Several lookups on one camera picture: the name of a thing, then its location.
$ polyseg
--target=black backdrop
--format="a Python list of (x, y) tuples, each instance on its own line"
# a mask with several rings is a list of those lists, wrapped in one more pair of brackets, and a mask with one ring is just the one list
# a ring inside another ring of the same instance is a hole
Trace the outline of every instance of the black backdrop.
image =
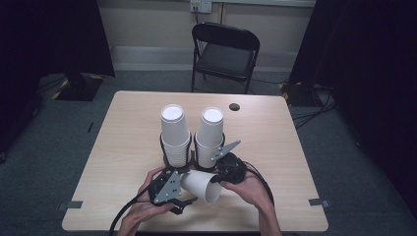
[(0, 2), (1, 151), (38, 100), (40, 78), (74, 71), (114, 77), (95, 0)]
[(363, 150), (417, 218), (416, 1), (317, 0), (290, 83), (334, 88)]

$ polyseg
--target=chair seat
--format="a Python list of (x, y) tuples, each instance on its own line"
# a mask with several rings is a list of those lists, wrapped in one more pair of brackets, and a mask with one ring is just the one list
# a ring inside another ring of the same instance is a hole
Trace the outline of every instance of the chair seat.
[(250, 64), (253, 57), (252, 51), (209, 43), (197, 62), (196, 69), (207, 74), (220, 74), (236, 81), (246, 81), (251, 74)]

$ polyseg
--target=person's hand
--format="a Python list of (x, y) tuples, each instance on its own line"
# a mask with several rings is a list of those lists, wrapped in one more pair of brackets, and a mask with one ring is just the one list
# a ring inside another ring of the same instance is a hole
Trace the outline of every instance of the person's hand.
[(267, 190), (258, 177), (246, 171), (245, 179), (239, 184), (222, 181), (223, 188), (238, 194), (245, 202), (254, 205), (259, 212), (261, 236), (282, 235), (276, 217), (275, 207), (269, 199)]
[[(153, 176), (162, 171), (163, 169), (164, 167), (161, 166), (154, 170), (151, 170), (148, 173), (144, 184), (141, 186), (141, 188), (139, 188), (138, 193), (140, 193), (144, 188), (146, 188), (153, 180)], [(149, 193), (148, 191), (146, 191), (143, 195), (141, 195), (138, 198), (138, 202), (132, 205), (129, 212), (123, 218), (118, 235), (135, 235), (139, 225), (142, 222), (150, 220), (152, 217), (158, 214), (164, 214), (171, 210), (173, 207), (175, 207), (173, 203), (168, 203), (162, 206), (153, 205), (149, 201)]]
[(256, 208), (263, 207), (270, 203), (270, 199), (264, 185), (253, 173), (246, 171), (245, 179), (239, 184), (222, 181), (223, 188), (238, 194), (246, 203)]

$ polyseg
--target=black folding chair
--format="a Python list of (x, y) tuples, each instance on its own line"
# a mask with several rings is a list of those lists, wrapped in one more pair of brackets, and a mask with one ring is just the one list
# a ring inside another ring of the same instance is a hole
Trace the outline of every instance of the black folding chair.
[(246, 83), (245, 93), (260, 50), (258, 38), (246, 29), (216, 23), (201, 23), (193, 27), (194, 61), (191, 91), (196, 72)]

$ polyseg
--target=gray carpet floor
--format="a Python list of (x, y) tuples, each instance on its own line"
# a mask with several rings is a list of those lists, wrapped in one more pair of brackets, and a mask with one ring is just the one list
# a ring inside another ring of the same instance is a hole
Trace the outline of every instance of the gray carpet floor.
[[(273, 83), (288, 76), (256, 72), (254, 79), (262, 82), (252, 81), (251, 90), (280, 95)], [(41, 83), (60, 77), (52, 75)], [(103, 81), (92, 102), (51, 99), (57, 87), (44, 91), (37, 115), (0, 165), (0, 235), (106, 235), (64, 231), (61, 223), (65, 211), (57, 207), (73, 196), (114, 93), (189, 91), (190, 83), (190, 71), (117, 72), (115, 78)], [(219, 93), (241, 93), (244, 89), (213, 78), (198, 80), (197, 88)], [(323, 90), (319, 95), (325, 99), (328, 94)], [(290, 107), (291, 114), (317, 110)], [(331, 203), (325, 209), (327, 232), (298, 235), (417, 235), (416, 220), (384, 172), (357, 148), (351, 127), (337, 109), (311, 120), (298, 129), (298, 135), (319, 195)]]

